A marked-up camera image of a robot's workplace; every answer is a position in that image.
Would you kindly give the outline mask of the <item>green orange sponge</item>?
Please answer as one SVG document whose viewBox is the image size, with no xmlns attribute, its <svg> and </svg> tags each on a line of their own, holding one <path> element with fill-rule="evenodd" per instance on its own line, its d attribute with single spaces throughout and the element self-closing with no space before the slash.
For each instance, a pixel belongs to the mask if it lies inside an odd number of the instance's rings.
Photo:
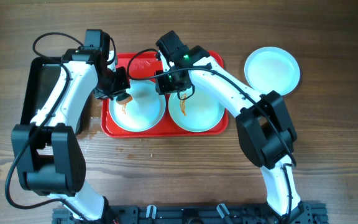
<svg viewBox="0 0 358 224">
<path fill-rule="evenodd" d="M 133 100 L 133 97 L 128 93 L 121 93 L 120 95 L 117 95 L 116 102 L 119 105 L 125 105 Z"/>
</svg>

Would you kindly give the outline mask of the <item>light blue plate top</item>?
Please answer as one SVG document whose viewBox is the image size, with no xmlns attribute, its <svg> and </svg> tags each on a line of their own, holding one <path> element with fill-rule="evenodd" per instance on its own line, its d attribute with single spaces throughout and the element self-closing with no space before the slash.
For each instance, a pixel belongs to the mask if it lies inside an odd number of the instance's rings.
<svg viewBox="0 0 358 224">
<path fill-rule="evenodd" d="M 294 56 L 278 47 L 253 51 L 244 64 L 244 75 L 253 89 L 264 94 L 276 91 L 282 96 L 294 91 L 301 80 Z"/>
</svg>

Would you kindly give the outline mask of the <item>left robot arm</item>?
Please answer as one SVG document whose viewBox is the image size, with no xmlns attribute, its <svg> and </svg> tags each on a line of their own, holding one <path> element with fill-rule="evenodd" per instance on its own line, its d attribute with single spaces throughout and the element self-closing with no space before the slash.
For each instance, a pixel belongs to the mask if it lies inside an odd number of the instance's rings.
<svg viewBox="0 0 358 224">
<path fill-rule="evenodd" d="M 61 58 L 40 54 L 60 67 L 60 76 L 45 104 L 28 122 L 15 125 L 11 141 L 14 161 L 5 195 L 13 207 L 30 210 L 60 202 L 80 223 L 117 223 L 108 200 L 85 181 L 86 163 L 75 129 L 91 93 L 97 99 L 125 105 L 129 79 L 116 67 L 114 43 L 101 29 L 88 29 L 85 41 Z"/>
</svg>

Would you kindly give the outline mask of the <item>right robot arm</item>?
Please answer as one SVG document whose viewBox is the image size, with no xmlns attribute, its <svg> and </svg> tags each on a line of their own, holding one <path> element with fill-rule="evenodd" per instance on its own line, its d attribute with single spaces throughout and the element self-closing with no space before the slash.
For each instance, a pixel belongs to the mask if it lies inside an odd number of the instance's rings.
<svg viewBox="0 0 358 224">
<path fill-rule="evenodd" d="M 267 205 L 281 221 L 290 223 L 301 213 L 292 170 L 296 167 L 295 127 L 283 97 L 264 94 L 245 85 L 217 63 L 199 45 L 188 48 L 174 31 L 156 42 L 162 72 L 157 92 L 204 90 L 236 120 L 239 145 L 248 160 L 260 168 L 267 189 Z"/>
</svg>

